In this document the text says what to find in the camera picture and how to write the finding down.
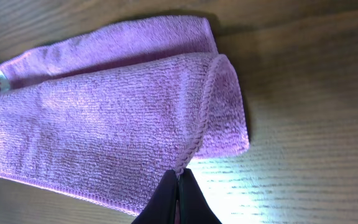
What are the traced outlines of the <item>purple microfiber cloth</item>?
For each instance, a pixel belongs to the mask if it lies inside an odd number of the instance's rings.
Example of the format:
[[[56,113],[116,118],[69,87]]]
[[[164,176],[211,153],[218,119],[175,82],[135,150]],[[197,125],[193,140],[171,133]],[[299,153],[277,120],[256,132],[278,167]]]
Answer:
[[[166,170],[249,148],[207,19],[125,21],[0,64],[0,177],[131,215]]]

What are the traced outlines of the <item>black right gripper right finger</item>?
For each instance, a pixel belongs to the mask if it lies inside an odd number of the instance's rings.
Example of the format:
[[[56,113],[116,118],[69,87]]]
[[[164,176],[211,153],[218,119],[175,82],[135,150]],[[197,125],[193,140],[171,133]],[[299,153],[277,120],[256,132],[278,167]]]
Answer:
[[[210,209],[192,171],[184,169],[178,181],[181,224],[221,224]]]

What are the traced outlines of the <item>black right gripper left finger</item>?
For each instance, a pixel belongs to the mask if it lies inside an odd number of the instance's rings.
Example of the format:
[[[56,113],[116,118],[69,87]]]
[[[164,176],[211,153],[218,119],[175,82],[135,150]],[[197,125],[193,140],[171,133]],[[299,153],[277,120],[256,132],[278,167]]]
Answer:
[[[164,173],[153,196],[132,224],[174,224],[177,203],[177,177],[174,170]]]

